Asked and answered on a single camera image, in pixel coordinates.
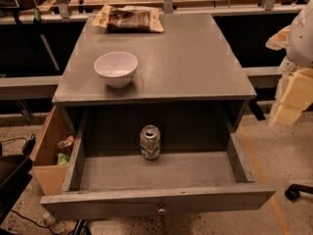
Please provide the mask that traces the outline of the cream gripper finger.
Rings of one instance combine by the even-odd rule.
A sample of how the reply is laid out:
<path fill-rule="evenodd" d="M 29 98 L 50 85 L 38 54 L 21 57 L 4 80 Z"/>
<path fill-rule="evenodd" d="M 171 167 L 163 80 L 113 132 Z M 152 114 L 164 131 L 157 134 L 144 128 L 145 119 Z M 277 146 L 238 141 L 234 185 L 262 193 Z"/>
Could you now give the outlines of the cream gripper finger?
<path fill-rule="evenodd" d="M 278 83 L 270 122 L 291 126 L 313 104 L 313 69 L 284 74 Z"/>
<path fill-rule="evenodd" d="M 276 34 L 271 36 L 265 46 L 272 50 L 281 50 L 287 48 L 287 42 L 288 42 L 288 33 L 290 31 L 290 26 L 285 26 L 280 31 L 278 31 Z"/>

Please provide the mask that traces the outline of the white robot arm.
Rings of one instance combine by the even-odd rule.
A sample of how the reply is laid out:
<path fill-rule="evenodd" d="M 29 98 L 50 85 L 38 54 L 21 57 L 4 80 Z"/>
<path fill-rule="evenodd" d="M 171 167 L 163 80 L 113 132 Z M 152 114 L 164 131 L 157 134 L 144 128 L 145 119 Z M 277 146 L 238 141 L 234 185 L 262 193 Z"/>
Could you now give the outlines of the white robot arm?
<path fill-rule="evenodd" d="M 285 49 L 287 61 L 298 67 L 279 80 L 270 112 L 273 123 L 291 126 L 313 104 L 313 0 L 290 25 L 271 36 L 265 46 L 272 50 Z"/>

